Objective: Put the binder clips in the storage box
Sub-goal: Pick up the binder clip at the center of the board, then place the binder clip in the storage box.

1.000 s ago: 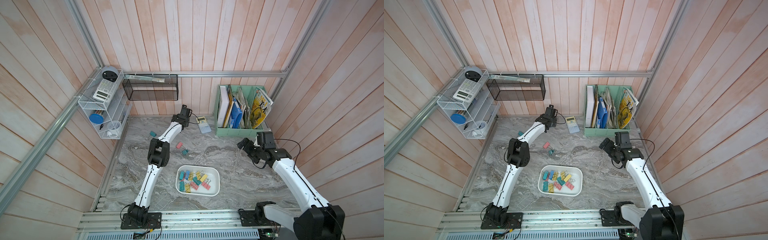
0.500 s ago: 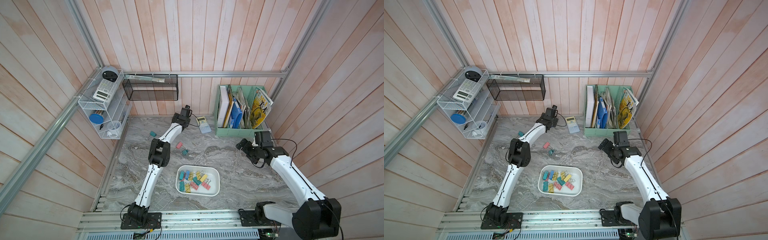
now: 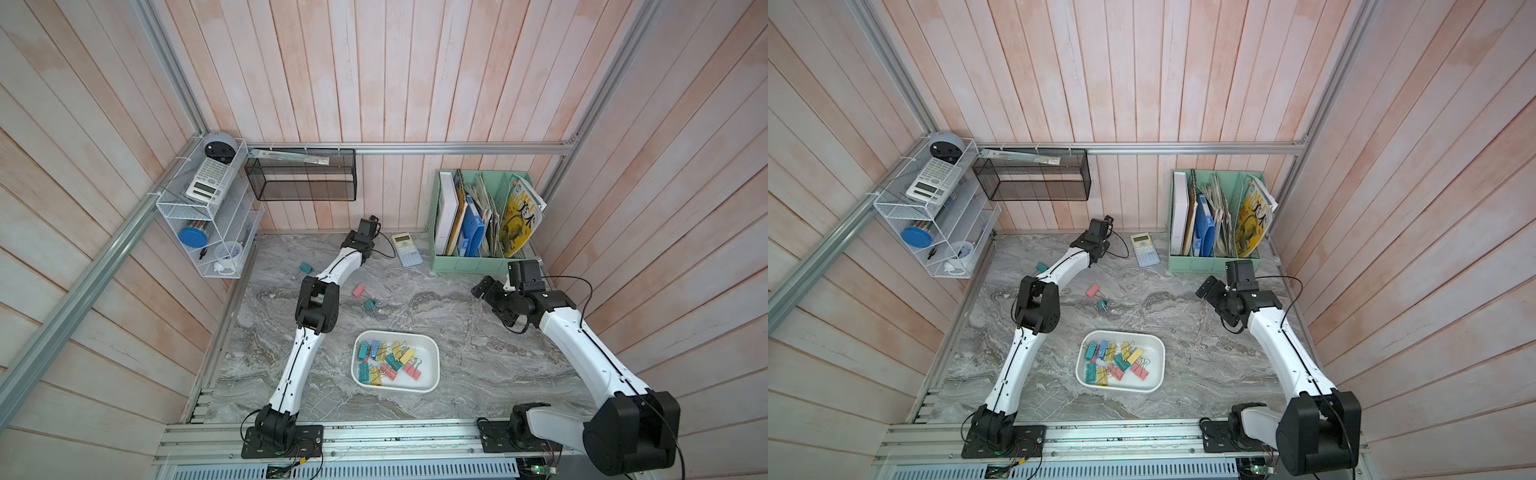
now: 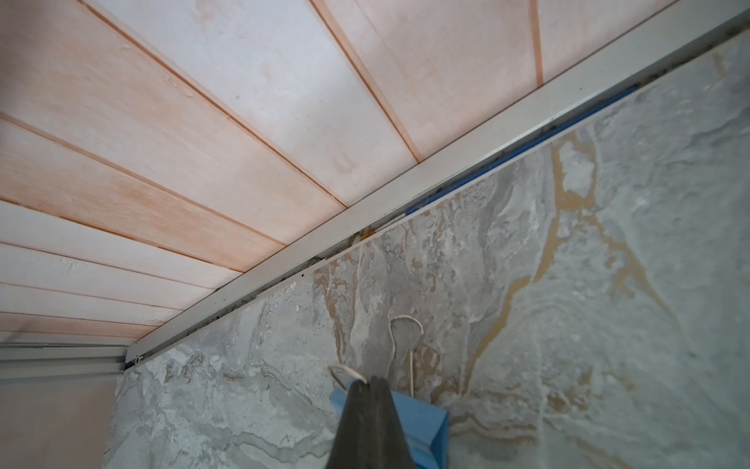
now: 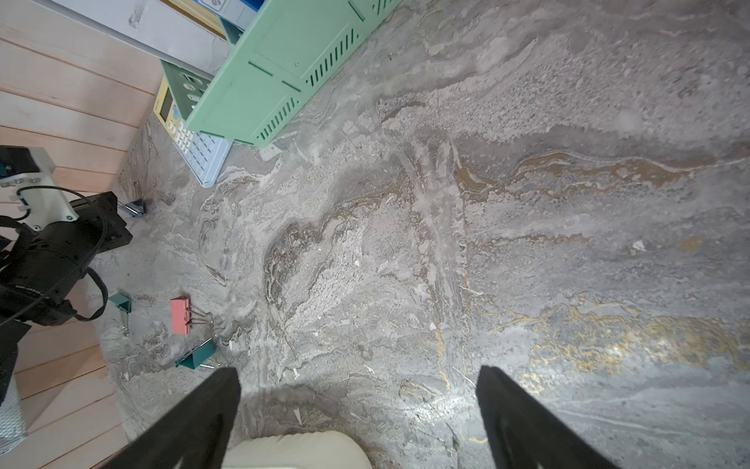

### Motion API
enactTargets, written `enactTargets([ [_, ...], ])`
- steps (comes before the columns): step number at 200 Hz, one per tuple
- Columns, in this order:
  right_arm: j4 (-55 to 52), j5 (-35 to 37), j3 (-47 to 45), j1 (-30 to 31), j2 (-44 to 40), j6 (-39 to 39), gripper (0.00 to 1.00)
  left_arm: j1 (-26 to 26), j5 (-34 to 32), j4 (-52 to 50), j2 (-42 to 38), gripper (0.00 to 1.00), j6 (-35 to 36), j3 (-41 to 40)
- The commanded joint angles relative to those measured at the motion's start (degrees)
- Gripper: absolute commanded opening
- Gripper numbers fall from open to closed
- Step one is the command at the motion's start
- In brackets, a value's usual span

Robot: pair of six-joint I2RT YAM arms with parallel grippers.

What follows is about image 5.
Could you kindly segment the white storage tray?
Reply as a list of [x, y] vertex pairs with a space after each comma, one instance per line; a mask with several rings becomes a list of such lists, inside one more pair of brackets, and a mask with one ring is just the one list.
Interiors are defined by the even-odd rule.
[[338, 431], [300, 433], [245, 441], [227, 451], [223, 468], [364, 468], [361, 446]]

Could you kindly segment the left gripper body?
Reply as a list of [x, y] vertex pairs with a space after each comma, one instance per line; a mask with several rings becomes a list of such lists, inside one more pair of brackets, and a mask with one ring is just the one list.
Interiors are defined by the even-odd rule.
[[118, 214], [117, 203], [113, 192], [72, 201], [78, 219], [47, 226], [34, 239], [34, 254], [53, 261], [89, 264], [96, 254], [127, 246], [133, 235]]

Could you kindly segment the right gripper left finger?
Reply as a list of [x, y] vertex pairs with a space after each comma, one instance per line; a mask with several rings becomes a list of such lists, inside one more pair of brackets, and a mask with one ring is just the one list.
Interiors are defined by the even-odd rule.
[[105, 467], [220, 468], [240, 397], [238, 371], [216, 369]]

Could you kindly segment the pink binder clip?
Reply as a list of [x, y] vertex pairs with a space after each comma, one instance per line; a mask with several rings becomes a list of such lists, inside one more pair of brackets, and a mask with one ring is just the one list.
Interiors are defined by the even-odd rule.
[[213, 322], [210, 314], [193, 310], [187, 296], [170, 300], [170, 315], [172, 331], [177, 335], [190, 335], [196, 326], [208, 326]]

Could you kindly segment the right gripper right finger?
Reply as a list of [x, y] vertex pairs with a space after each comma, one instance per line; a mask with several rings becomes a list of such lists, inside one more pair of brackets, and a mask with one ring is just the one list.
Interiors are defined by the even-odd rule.
[[613, 468], [498, 367], [480, 368], [476, 396], [497, 468]]

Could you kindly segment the blue binder clip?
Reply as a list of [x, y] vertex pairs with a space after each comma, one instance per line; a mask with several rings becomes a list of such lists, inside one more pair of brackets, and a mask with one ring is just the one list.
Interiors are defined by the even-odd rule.
[[142, 199], [137, 199], [127, 203], [120, 202], [118, 208], [134, 218], [143, 217], [148, 213], [146, 203]]

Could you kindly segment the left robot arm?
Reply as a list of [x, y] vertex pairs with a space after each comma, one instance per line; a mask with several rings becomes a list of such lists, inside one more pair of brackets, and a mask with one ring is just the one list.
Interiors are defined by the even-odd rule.
[[105, 306], [101, 306], [91, 316], [83, 316], [68, 295], [78, 281], [91, 277], [107, 303], [109, 290], [90, 264], [96, 255], [121, 248], [133, 238], [118, 214], [114, 193], [82, 197], [71, 206], [77, 220], [55, 222], [39, 232], [21, 220], [1, 217], [1, 226], [18, 235], [14, 242], [1, 238], [2, 398], [8, 393], [19, 343], [33, 324], [93, 322], [105, 312]]

